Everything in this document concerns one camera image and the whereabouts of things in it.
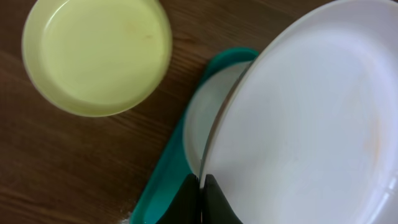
yellow bowl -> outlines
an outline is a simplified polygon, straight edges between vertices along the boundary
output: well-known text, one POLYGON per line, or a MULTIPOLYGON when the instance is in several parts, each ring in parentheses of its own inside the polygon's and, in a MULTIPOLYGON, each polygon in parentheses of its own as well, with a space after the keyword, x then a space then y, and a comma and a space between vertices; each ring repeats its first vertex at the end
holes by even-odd
POLYGON ((156 0, 38 0, 22 37, 36 89, 81 116, 136 106, 162 80, 171 51, 169 22, 156 0))

wood grain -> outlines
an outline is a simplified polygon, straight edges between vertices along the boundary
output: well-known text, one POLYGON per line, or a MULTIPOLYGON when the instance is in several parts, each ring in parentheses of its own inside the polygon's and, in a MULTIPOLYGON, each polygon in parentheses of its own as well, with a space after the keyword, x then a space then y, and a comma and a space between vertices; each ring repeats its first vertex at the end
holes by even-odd
POLYGON ((133 110, 81 118, 34 89, 21 59, 34 0, 0 1, 0 223, 117 223, 134 209, 206 63, 262 50, 328 0, 164 0, 174 34, 169 71, 133 110))

brown wooden surface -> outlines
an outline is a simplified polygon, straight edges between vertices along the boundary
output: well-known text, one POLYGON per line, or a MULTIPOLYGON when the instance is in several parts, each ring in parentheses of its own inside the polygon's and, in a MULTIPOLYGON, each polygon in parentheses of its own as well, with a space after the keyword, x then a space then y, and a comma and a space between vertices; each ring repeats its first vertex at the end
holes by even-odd
POLYGON ((108 118, 56 109, 21 59, 34 0, 0 0, 0 224, 117 223, 127 218, 207 61, 266 47, 328 0, 164 0, 174 33, 166 78, 139 106, 108 118))

